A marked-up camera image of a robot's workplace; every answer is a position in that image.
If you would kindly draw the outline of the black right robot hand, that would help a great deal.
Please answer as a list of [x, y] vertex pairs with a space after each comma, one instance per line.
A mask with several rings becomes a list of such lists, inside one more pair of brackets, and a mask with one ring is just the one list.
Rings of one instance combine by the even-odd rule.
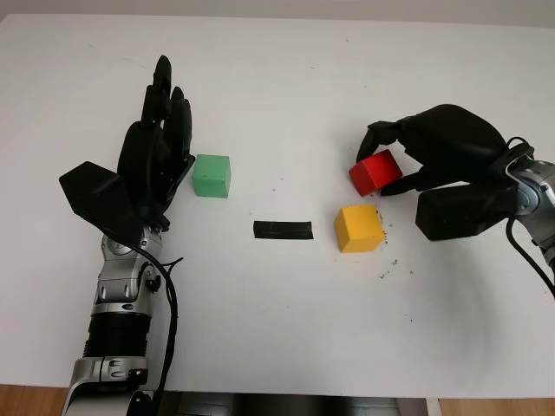
[[441, 104], [394, 122], [368, 125], [356, 160], [366, 159], [379, 146], [395, 142], [421, 168], [384, 186], [383, 196], [480, 181], [487, 168], [506, 150], [506, 141], [489, 122], [463, 107]]

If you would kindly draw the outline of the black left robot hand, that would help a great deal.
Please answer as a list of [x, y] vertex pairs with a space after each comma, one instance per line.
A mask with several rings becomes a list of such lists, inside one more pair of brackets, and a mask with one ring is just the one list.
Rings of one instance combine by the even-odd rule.
[[117, 166], [135, 212], [160, 231], [169, 229], [165, 212], [195, 161], [190, 102], [171, 83], [171, 62], [163, 55], [147, 86], [141, 117], [127, 130]]

